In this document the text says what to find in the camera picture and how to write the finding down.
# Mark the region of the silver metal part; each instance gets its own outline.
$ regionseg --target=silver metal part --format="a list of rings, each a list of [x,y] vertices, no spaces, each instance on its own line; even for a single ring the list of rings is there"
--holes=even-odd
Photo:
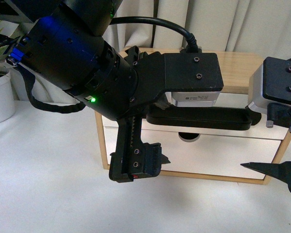
[[[176,107],[213,107],[220,91],[212,92],[172,92],[171,102]]]
[[[254,112],[267,114],[267,106],[270,103],[280,103],[280,102],[264,98],[263,65],[261,65],[249,80],[248,107]]]

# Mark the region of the drawer hole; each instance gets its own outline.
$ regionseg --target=drawer hole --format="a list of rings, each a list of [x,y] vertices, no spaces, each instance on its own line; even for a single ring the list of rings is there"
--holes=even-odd
[[[179,135],[179,138],[184,142],[195,142],[200,138],[199,133],[179,132],[178,135]]]

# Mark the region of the white curtain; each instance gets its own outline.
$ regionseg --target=white curtain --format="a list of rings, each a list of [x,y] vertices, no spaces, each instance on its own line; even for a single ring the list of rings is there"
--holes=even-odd
[[[157,16],[195,34],[203,50],[253,52],[262,57],[291,58],[291,0],[123,0],[116,17]],[[179,49],[181,35],[142,24],[110,26],[105,40],[116,50],[137,45]],[[26,99],[21,81],[18,97]],[[42,101],[75,101],[42,78],[33,92]]]

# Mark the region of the robotic arm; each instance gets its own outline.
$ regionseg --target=robotic arm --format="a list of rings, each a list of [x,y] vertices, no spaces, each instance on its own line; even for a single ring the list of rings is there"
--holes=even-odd
[[[260,121],[259,113],[267,113],[269,127],[275,124],[291,131],[291,61],[265,60],[251,80],[249,108],[213,107],[224,86],[217,55],[202,53],[193,34],[171,22],[113,19],[121,2],[0,0],[0,19],[35,24],[17,43],[13,41],[7,59],[22,73],[32,104],[61,113],[88,106],[117,121],[110,179],[121,183],[155,177],[162,163],[169,163],[160,143],[141,141],[142,118],[152,124],[248,130]],[[165,26],[181,33],[188,46],[181,53],[151,55],[132,47],[123,58],[102,38],[109,24],[117,23]],[[38,102],[31,95],[32,72],[80,104],[62,110]],[[279,91],[283,86],[288,89]]]

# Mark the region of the white flower pot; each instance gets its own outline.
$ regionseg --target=white flower pot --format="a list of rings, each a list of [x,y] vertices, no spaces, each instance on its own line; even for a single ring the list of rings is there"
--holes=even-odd
[[[0,77],[0,122],[10,118],[15,113],[10,73]]]

